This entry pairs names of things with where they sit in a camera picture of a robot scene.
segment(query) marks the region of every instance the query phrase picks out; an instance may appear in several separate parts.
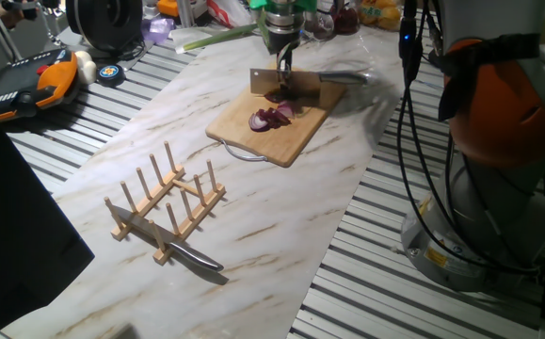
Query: wooden cutting board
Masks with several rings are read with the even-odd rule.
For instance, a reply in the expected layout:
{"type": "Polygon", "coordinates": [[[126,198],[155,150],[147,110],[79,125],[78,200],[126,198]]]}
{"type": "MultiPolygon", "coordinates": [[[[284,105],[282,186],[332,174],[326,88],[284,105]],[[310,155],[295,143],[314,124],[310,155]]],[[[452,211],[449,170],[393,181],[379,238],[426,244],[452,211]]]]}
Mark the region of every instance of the wooden cutting board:
{"type": "Polygon", "coordinates": [[[290,125],[266,132],[253,132],[248,124],[251,114],[261,108],[276,108],[278,105],[261,95],[251,94],[246,88],[207,126],[205,133],[215,140],[224,139],[231,146],[266,156],[269,162],[288,168],[339,103],[344,92],[344,85],[323,83],[316,106],[308,105],[307,99],[297,101],[301,113],[298,118],[291,119],[290,125]]]}

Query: black cloth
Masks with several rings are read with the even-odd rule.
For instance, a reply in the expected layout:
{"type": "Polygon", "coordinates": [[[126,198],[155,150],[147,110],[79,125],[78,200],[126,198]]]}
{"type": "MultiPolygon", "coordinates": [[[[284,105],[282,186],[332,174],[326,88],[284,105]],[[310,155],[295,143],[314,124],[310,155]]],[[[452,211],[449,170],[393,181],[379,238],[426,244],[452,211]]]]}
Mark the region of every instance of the black cloth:
{"type": "Polygon", "coordinates": [[[93,257],[0,128],[0,330],[48,305],[93,257]]]}

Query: white marble surface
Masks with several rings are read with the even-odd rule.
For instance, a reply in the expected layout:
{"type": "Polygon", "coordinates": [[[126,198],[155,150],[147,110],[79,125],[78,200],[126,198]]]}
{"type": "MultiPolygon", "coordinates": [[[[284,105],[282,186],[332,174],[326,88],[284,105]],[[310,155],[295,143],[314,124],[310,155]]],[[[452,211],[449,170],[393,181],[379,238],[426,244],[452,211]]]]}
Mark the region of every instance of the white marble surface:
{"type": "MultiPolygon", "coordinates": [[[[295,67],[365,65],[378,80],[351,89],[289,169],[235,159],[205,135],[248,85],[248,69],[272,60],[258,37],[208,47],[56,194],[96,257],[49,306],[3,332],[16,339],[109,338],[129,324],[139,338],[286,336],[403,87],[396,42],[394,33],[363,27],[353,36],[299,47],[295,67]],[[164,140],[186,168],[186,180],[197,173],[209,187],[203,174],[205,160],[212,159],[217,180],[227,187],[213,215],[187,240],[226,267],[221,275],[177,255],[159,266],[153,246],[131,234],[117,242],[109,233],[115,224],[103,197],[129,209],[123,180],[138,202],[143,193],[136,167],[156,183],[149,153],[162,171],[169,169],[164,140]]],[[[185,217],[178,191],[160,206],[165,202],[178,219],[185,217]]],[[[165,207],[148,218],[170,228],[165,207]]]]}

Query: stainless steel knife handle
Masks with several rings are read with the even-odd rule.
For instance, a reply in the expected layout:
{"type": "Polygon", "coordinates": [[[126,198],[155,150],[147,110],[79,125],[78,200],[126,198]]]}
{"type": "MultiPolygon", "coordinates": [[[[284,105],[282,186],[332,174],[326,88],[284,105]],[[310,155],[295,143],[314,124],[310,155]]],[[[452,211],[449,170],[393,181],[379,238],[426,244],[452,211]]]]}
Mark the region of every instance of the stainless steel knife handle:
{"type": "Polygon", "coordinates": [[[321,82],[332,82],[345,85],[366,85],[368,76],[357,72],[320,72],[321,82]]]}
{"type": "Polygon", "coordinates": [[[224,266],[222,264],[199,252],[198,250],[189,248],[188,246],[181,245],[175,242],[170,242],[169,245],[177,250],[178,253],[180,253],[184,258],[203,268],[213,270],[214,272],[219,272],[224,269],[224,266]]]}

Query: knife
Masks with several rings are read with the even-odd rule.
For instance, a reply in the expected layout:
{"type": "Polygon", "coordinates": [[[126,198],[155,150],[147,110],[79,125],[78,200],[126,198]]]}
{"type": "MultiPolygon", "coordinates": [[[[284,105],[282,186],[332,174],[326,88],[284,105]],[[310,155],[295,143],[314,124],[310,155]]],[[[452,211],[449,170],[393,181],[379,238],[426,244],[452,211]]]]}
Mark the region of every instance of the knife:
{"type": "MultiPolygon", "coordinates": [[[[279,89],[279,77],[284,71],[251,69],[251,93],[266,94],[271,90],[279,89]]],[[[369,76],[357,72],[303,72],[289,73],[289,90],[298,97],[317,97],[323,82],[332,82],[345,85],[366,85],[369,76]]]]}
{"type": "MultiPolygon", "coordinates": [[[[120,216],[121,221],[124,223],[138,228],[140,231],[142,231],[145,234],[148,234],[154,238],[154,234],[152,231],[152,226],[149,223],[148,220],[145,218],[136,215],[124,208],[114,206],[116,209],[116,212],[118,213],[118,216],[120,216]]],[[[172,232],[158,226],[155,224],[155,227],[159,227],[159,234],[161,234],[161,238],[163,242],[166,244],[172,246],[175,250],[177,250],[184,258],[192,261],[193,263],[210,270],[213,270],[214,272],[219,272],[222,269],[224,269],[224,266],[218,262],[216,262],[214,259],[208,257],[207,255],[199,252],[198,250],[192,249],[188,247],[186,244],[183,244],[182,238],[180,238],[178,235],[173,234],[172,232]]]]}

